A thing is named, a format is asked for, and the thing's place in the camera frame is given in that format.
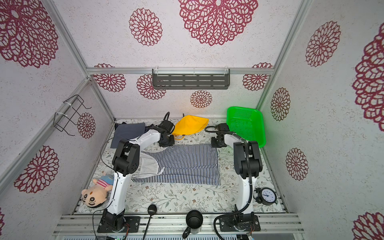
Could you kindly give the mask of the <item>grey blue tank top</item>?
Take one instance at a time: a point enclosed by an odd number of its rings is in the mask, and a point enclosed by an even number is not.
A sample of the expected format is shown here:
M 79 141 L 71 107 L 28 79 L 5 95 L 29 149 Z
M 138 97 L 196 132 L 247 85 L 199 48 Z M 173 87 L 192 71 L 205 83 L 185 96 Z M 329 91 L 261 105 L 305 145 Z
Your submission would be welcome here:
M 111 143 L 111 149 L 116 149 L 121 140 L 133 140 L 140 137 L 142 134 L 148 131 L 145 123 L 127 124 L 123 122 L 121 124 L 115 124 L 115 133 Z

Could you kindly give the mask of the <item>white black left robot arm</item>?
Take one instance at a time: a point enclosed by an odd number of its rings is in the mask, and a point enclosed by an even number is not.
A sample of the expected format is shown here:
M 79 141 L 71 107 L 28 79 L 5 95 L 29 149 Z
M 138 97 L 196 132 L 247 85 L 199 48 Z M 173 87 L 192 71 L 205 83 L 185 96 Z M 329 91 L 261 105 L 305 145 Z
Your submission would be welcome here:
M 173 135 L 167 131 L 148 130 L 138 138 L 123 139 L 118 143 L 113 157 L 114 184 L 107 208 L 103 211 L 101 223 L 114 228 L 124 224 L 125 200 L 129 181 L 139 167 L 140 153 L 153 143 L 161 147 L 169 147 L 175 143 Z

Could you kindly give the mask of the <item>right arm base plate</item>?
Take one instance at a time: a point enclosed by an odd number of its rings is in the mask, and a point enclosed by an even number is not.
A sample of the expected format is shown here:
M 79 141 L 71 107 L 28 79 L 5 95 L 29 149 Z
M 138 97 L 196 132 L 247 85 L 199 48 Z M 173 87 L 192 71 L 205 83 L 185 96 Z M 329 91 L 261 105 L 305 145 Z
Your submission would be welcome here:
M 259 232 L 261 225 L 254 214 L 238 214 L 220 219 L 221 232 Z

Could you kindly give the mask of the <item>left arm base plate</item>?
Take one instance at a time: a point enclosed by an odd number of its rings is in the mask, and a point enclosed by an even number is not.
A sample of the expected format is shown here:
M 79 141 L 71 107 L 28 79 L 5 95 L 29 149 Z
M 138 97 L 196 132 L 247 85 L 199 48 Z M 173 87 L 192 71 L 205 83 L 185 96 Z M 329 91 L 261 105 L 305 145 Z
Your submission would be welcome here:
M 97 233 L 137 233 L 141 218 L 138 216 L 120 216 L 102 218 Z

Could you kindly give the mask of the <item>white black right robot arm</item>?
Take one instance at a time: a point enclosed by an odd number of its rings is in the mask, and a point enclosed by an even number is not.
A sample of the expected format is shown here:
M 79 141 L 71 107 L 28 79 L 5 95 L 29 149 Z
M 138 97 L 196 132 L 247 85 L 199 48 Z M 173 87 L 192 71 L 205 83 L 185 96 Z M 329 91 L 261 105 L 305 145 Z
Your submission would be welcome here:
M 214 148 L 231 147 L 234 153 L 234 169 L 239 177 L 239 195 L 233 213 L 236 222 L 250 222 L 254 209 L 252 204 L 256 180 L 263 170 L 259 143 L 246 141 L 233 134 L 217 133 L 212 137 Z

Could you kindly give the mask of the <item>striped tank top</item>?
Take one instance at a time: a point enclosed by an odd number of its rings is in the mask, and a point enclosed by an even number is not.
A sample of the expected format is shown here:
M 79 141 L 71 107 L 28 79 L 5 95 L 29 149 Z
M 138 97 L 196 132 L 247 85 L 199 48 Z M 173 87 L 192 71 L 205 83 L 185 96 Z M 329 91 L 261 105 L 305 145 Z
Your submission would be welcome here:
M 142 151 L 132 181 L 219 186 L 218 151 L 210 144 L 174 145 L 157 152 Z

